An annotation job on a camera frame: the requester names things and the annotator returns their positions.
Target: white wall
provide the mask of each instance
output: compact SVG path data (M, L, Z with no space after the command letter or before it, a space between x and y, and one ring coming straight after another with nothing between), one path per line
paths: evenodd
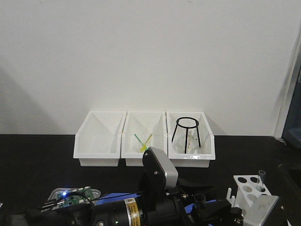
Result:
M204 111L274 134L300 0L2 0L0 133L75 134L93 110Z

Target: yellow label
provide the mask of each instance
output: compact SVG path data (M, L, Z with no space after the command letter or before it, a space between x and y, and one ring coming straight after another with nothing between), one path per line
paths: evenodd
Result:
M130 226L140 226L140 215L136 200L134 198L125 199L127 206L128 222Z

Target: white plastic bin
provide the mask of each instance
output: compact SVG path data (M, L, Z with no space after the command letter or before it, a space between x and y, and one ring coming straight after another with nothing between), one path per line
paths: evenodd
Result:
M126 112L90 111L75 136L81 166L118 166Z
M123 130L121 157L127 166L143 166L142 145L152 134L149 146L163 150L167 154L167 129L165 112L128 112Z
M186 129L177 128L172 142L176 120L181 117L191 117L199 122L198 130L201 147L197 148L194 153L183 153L178 148L178 139L186 135ZM209 167L210 160L215 160L214 135L209 127L206 116L203 112L167 112L167 129L168 129L168 157L176 167ZM192 135L197 139L197 130L189 129Z

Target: screw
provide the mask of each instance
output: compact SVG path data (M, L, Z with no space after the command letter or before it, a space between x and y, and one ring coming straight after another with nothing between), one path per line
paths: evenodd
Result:
M101 220L101 221L98 221L96 223L96 226L105 226L104 222Z
M185 199L188 198L188 195L187 195L187 194L182 194L182 195L181 195L181 198L185 200Z

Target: blue part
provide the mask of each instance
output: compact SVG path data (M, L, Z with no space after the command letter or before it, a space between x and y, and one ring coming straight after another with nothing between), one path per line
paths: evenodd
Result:
M207 202L216 202L216 200L213 199L213 200L210 200L210 201L207 201ZM186 213L191 213L193 205L194 204L192 203L192 204L190 204L188 206L185 206Z
M126 194L128 194L128 193L111 193L111 194L108 194L108 195L106 195L102 198L110 198L110 197L112 197L112 198L97 200L95 205L101 205L101 204L108 203L108 202L115 202L115 201L119 201L119 200L123 200L123 199L135 198L135 197L139 196L137 194L128 194L128 195L126 195Z

